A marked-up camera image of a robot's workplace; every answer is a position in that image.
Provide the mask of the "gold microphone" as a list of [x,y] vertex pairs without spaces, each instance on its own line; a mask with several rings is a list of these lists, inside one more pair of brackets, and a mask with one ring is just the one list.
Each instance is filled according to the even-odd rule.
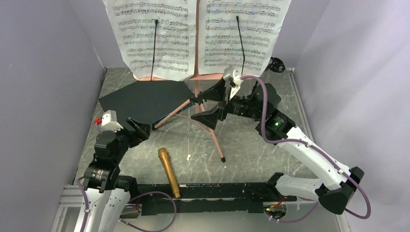
[[179,199],[181,197],[179,184],[177,182],[177,178],[171,164],[171,159],[168,150],[164,147],[160,148],[158,150],[158,157],[163,165],[172,193],[176,199]]

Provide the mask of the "pink music stand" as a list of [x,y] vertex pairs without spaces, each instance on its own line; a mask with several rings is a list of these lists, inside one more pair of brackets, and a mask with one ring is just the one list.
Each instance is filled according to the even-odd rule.
[[[198,63],[199,63],[199,8],[200,8],[200,0],[196,1],[196,30],[195,30],[195,68],[194,68],[194,75],[189,79],[190,81],[195,82],[195,87],[194,87],[194,95],[195,97],[198,96],[200,93],[200,81],[203,80],[219,80],[222,77],[222,73],[211,73],[211,74],[199,74],[198,71]],[[184,103],[182,103],[180,106],[178,106],[175,110],[170,112],[168,115],[166,115],[164,118],[162,118],[160,121],[156,122],[153,124],[152,128],[158,129],[160,126],[162,126],[167,120],[169,120],[173,116],[181,116],[187,119],[190,119],[189,116],[183,116],[180,115],[179,113],[182,112],[182,109],[187,109],[189,106],[195,106],[195,112],[196,113],[201,113],[205,110],[204,104],[203,103],[197,103],[194,101],[186,100]],[[224,154],[221,150],[221,147],[217,141],[217,137],[214,133],[214,130],[211,128],[204,128],[199,122],[197,124],[202,128],[205,132],[209,133],[215,143],[215,146],[218,150],[220,159],[222,162],[225,162],[226,159],[224,157]]]

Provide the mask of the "sheet music page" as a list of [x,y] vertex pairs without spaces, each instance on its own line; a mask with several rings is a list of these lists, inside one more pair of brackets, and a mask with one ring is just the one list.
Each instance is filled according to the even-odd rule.
[[273,54],[289,0],[202,0],[198,13],[198,73],[232,66],[261,76]]
[[122,59],[137,80],[194,75],[195,0],[105,0]]

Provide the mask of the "black microphone stand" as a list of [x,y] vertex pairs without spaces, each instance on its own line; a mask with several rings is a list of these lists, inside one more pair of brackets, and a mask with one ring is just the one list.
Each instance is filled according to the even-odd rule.
[[286,70],[286,66],[279,58],[271,57],[265,71],[271,70],[274,73],[283,73]]

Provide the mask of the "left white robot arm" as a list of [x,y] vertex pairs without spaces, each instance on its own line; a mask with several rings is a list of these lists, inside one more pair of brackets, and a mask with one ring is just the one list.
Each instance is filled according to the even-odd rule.
[[120,175],[119,164],[129,148],[149,138],[151,125],[132,118],[126,122],[102,119],[93,160],[77,180],[83,199],[76,232],[112,232],[125,205],[138,199],[136,178]]

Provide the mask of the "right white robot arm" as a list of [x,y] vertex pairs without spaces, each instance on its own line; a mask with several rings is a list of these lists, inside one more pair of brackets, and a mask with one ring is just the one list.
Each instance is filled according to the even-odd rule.
[[247,96],[229,97],[229,90],[230,87],[221,79],[211,88],[201,91],[197,96],[199,103],[211,100],[218,104],[191,118],[215,129],[217,122],[223,121],[227,114],[261,121],[263,106],[266,105],[265,125],[259,123],[255,128],[258,134],[274,141],[316,175],[315,179],[305,179],[275,173],[266,183],[268,198],[277,201],[281,197],[297,196],[317,201],[337,215],[346,212],[364,171],[341,164],[318,148],[293,120],[278,109],[281,97],[271,84],[258,85]]

